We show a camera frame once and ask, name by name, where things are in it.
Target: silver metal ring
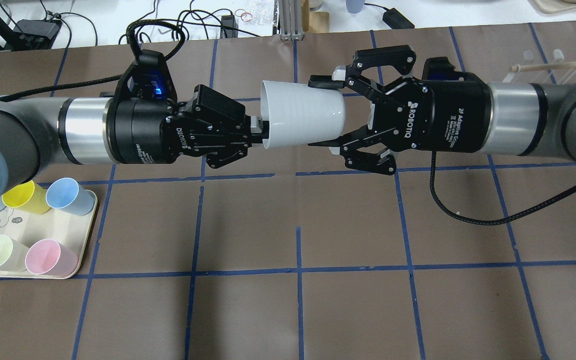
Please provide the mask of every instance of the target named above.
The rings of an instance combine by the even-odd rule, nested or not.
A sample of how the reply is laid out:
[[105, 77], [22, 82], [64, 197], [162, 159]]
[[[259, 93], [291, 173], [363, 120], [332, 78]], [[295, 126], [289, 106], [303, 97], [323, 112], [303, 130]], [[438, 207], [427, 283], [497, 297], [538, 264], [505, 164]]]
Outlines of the silver metal ring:
[[106, 117], [112, 98], [75, 98], [66, 112], [68, 148], [82, 164], [114, 164], [106, 134]]
[[492, 114], [478, 153], [519, 155], [528, 149], [539, 123], [539, 98], [530, 84], [490, 83]]

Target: pink cup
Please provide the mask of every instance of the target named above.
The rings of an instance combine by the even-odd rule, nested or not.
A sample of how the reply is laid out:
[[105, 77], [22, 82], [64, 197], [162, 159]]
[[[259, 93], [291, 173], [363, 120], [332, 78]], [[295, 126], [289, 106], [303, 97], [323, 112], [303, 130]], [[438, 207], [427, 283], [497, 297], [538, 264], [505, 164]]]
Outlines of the pink cup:
[[35, 275], [69, 276], [78, 262], [76, 253], [53, 239], [37, 241], [25, 255], [25, 268]]

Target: white tray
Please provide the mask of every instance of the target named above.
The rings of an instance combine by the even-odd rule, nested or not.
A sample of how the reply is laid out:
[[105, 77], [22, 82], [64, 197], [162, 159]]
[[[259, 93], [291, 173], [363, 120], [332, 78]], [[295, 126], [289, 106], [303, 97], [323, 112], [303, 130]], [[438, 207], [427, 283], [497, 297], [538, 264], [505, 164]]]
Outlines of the white tray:
[[0, 235], [8, 235], [28, 248], [41, 239], [53, 239], [78, 255], [77, 268], [67, 276], [35, 275], [24, 271], [0, 271], [0, 278], [68, 279], [80, 269], [86, 244], [88, 243], [93, 219], [97, 212], [98, 199], [94, 196], [92, 211], [84, 216], [69, 214], [61, 210], [50, 209], [44, 214], [7, 207], [0, 211]]
[[555, 14], [565, 10], [576, 9], [576, 3], [562, 0], [532, 0], [532, 2], [546, 14]]

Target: tray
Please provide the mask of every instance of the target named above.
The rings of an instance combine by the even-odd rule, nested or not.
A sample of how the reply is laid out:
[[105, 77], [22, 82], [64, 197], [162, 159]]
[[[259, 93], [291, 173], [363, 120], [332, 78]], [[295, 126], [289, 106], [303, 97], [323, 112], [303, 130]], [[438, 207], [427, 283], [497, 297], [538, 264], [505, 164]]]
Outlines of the tray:
[[84, 216], [56, 209], [50, 209], [44, 214], [32, 214], [10, 207], [0, 211], [0, 235], [8, 235], [28, 248], [41, 239], [54, 239], [78, 255], [74, 271], [67, 276], [35, 275], [27, 269], [0, 271], [0, 278], [68, 279], [77, 273], [82, 266], [84, 251], [98, 208], [97, 195], [91, 190], [86, 191], [94, 196], [94, 207]]
[[546, 14], [554, 14], [565, 10], [576, 9], [576, 3], [562, 0], [532, 0]]

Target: yellow cup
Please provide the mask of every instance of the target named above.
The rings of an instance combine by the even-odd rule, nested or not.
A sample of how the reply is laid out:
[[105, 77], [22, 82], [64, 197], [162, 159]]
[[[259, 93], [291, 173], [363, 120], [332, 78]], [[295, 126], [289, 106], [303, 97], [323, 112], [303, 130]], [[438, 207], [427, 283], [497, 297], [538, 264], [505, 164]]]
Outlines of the yellow cup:
[[50, 210], [46, 202], [46, 189], [32, 180], [6, 191], [1, 196], [1, 200], [9, 208], [33, 214], [43, 214]]

